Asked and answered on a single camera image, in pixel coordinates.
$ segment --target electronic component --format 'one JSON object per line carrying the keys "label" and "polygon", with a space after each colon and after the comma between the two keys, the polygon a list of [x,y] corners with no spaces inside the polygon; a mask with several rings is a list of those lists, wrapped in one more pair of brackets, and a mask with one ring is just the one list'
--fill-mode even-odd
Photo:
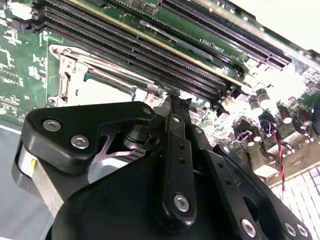
{"label": "electronic component", "polygon": [[260,142],[261,141],[261,136],[259,132],[259,128],[257,126],[251,126],[251,132],[252,132],[252,138],[253,141]]}
{"label": "electronic component", "polygon": [[249,99],[249,104],[252,114],[255,117],[260,116],[264,112],[256,96],[251,96],[251,98]]}
{"label": "electronic component", "polygon": [[251,132],[250,123],[246,120],[242,120],[234,128],[234,137],[237,142],[243,142],[244,140],[246,140],[248,146],[252,146],[253,144],[255,144]]}
{"label": "electronic component", "polygon": [[312,120],[307,112],[307,110],[301,110],[298,113],[298,119],[302,122],[304,126],[311,126],[312,125]]}
{"label": "electronic component", "polygon": [[260,129],[266,133],[267,137],[271,137],[272,132],[276,129],[276,121],[274,116],[268,111],[264,111],[262,115],[259,116]]}
{"label": "electronic component", "polygon": [[290,116],[289,110],[285,106],[280,106],[279,108],[279,113],[282,118],[282,121],[284,124],[290,124],[292,122],[292,118]]}
{"label": "electronic component", "polygon": [[8,23],[8,26],[17,30],[20,33],[25,33],[30,29],[30,22],[18,18],[13,18]]}
{"label": "electronic component", "polygon": [[256,91],[256,95],[257,95],[257,98],[258,98],[258,101],[260,103],[260,106],[263,108],[263,109],[269,109],[271,108],[271,101],[270,101],[270,98],[268,96],[268,93],[265,89],[261,88],[259,90]]}
{"label": "electronic component", "polygon": [[150,4],[145,4],[143,6],[143,11],[151,16],[155,15],[157,12],[157,9],[154,6],[151,6]]}
{"label": "electronic component", "polygon": [[131,2],[132,7],[142,10],[145,6],[145,2],[141,0],[132,0]]}
{"label": "electronic component", "polygon": [[252,147],[248,148],[248,152],[250,154],[252,170],[255,174],[264,178],[269,178],[278,172],[272,164],[274,159],[265,153],[262,145],[254,144]]}

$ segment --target metal screw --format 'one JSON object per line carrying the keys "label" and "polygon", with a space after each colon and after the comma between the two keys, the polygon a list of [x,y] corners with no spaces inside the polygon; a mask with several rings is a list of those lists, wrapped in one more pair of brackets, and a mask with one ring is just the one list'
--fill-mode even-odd
{"label": "metal screw", "polygon": [[202,130],[199,128],[199,127],[195,127],[195,131],[198,133],[198,134],[202,134]]}
{"label": "metal screw", "polygon": [[146,114],[151,114],[151,111],[150,111],[148,108],[144,108],[143,111],[144,111]]}
{"label": "metal screw", "polygon": [[190,208],[189,202],[185,196],[181,194],[177,194],[173,197],[174,205],[181,211],[187,212]]}
{"label": "metal screw", "polygon": [[57,132],[61,129],[61,124],[54,119],[47,119],[42,124],[43,128],[50,132]]}
{"label": "metal screw", "polygon": [[222,147],[222,149],[223,149],[223,151],[225,151],[227,154],[229,154],[229,153],[230,153],[230,151],[229,151],[229,148],[228,148],[228,147],[223,146],[223,147]]}
{"label": "metal screw", "polygon": [[243,228],[243,230],[251,237],[254,238],[256,236],[256,229],[255,227],[252,225],[251,222],[249,222],[247,219],[242,219],[241,220],[241,226]]}
{"label": "metal screw", "polygon": [[179,118],[177,118],[176,116],[173,117],[173,120],[175,120],[177,123],[181,122],[181,120]]}
{"label": "metal screw", "polygon": [[77,149],[86,149],[89,147],[89,140],[85,136],[76,135],[71,138],[71,144]]}
{"label": "metal screw", "polygon": [[291,236],[295,237],[297,235],[296,230],[289,223],[285,222],[284,227]]}
{"label": "metal screw", "polygon": [[296,225],[297,228],[299,229],[300,233],[302,236],[305,236],[306,238],[308,237],[308,232],[307,230],[305,230],[305,228],[303,226],[301,226],[300,224]]}

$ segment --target capacitor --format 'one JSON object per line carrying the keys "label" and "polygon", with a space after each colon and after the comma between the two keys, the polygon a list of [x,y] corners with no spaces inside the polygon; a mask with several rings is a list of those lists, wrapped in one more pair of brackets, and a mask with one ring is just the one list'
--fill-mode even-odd
{"label": "capacitor", "polygon": [[246,138],[246,143],[248,147],[252,147],[253,145],[255,145],[254,136],[252,134]]}
{"label": "capacitor", "polygon": [[261,136],[259,132],[259,128],[257,126],[252,126],[251,127],[251,132],[252,132],[252,137],[254,142],[260,142],[261,141]]}
{"label": "capacitor", "polygon": [[279,113],[284,124],[290,124],[292,122],[292,117],[290,116],[289,110],[285,106],[280,106]]}
{"label": "capacitor", "polygon": [[249,104],[250,104],[250,108],[251,108],[252,114],[255,117],[260,116],[264,112],[264,110],[260,106],[260,103],[259,103],[259,101],[258,101],[258,99],[256,97],[251,97],[249,99]]}
{"label": "capacitor", "polygon": [[309,113],[307,112],[307,110],[301,110],[298,113],[298,119],[305,126],[311,126],[312,125],[312,120],[311,120],[311,117],[310,117]]}
{"label": "capacitor", "polygon": [[272,107],[272,102],[270,100],[270,97],[268,96],[268,93],[265,89],[261,88],[256,91],[256,95],[258,97],[258,101],[260,103],[260,106],[263,109],[269,109]]}

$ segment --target black plastic part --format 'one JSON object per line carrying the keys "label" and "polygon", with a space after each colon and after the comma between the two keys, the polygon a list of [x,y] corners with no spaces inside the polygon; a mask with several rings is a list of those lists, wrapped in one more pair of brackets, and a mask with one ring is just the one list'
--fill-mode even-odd
{"label": "black plastic part", "polygon": [[[250,209],[252,217],[259,224],[264,234],[270,240],[282,239],[312,239],[310,232],[307,230],[308,237],[304,237],[297,228],[297,224],[302,224],[300,220],[274,195],[271,189],[259,179],[252,171],[249,164],[242,161],[237,154],[229,148],[229,152],[223,149],[225,145],[216,145],[213,151],[221,155],[230,169],[233,176],[237,176],[237,188],[241,192],[247,207]],[[284,228],[284,223],[289,223],[295,230],[296,236],[293,237]]]}
{"label": "black plastic part", "polygon": [[[101,136],[108,136],[110,131],[119,132],[130,125],[148,124],[155,117],[154,111],[142,102],[42,108],[26,116],[21,140],[29,152],[60,171],[81,174],[98,153]],[[43,122],[52,118],[61,124],[59,131],[44,129]],[[88,139],[88,148],[72,146],[71,138],[76,135]]]}
{"label": "black plastic part", "polygon": [[[194,174],[196,221],[192,227],[179,234],[164,231],[154,213],[154,204],[157,202],[155,184],[158,182],[161,161],[157,156],[143,157],[76,192],[58,212],[52,227],[52,240],[241,239],[230,225],[230,215],[225,212],[226,203],[223,198],[212,191],[215,184],[213,185],[211,177],[198,173]],[[218,164],[220,161],[224,164],[220,157],[214,163]],[[257,225],[254,224],[257,231],[262,228],[271,240],[312,239],[309,232],[308,237],[300,234],[296,224],[305,225],[254,173],[250,174],[249,166],[238,158],[235,162],[230,162],[229,158],[225,158],[225,161],[223,168],[230,171],[231,184],[238,188],[238,193],[252,212],[252,218],[257,221]],[[296,237],[284,230],[282,221],[294,227]]]}
{"label": "black plastic part", "polygon": [[247,139],[251,134],[250,123],[246,120],[240,122],[240,124],[234,129],[234,137],[238,142],[242,142]]}
{"label": "black plastic part", "polygon": [[270,134],[275,130],[276,121],[270,112],[264,111],[258,118],[263,132]]}
{"label": "black plastic part", "polygon": [[93,13],[84,14],[79,6],[70,2],[36,2],[32,12],[37,20],[32,24],[32,30],[36,33],[48,29],[81,44],[97,55],[114,58],[117,64],[134,69],[147,78],[164,82],[203,99],[217,101],[226,94],[223,78],[136,36],[135,33],[120,29],[113,22]]}
{"label": "black plastic part", "polygon": [[[171,113],[166,116],[159,184],[155,188],[157,218],[172,233],[190,228],[197,217],[192,150],[186,139],[191,120],[188,108],[182,103],[185,101],[174,95],[169,95],[164,103]],[[175,206],[174,197],[178,194],[188,201],[189,209],[185,212]]]}

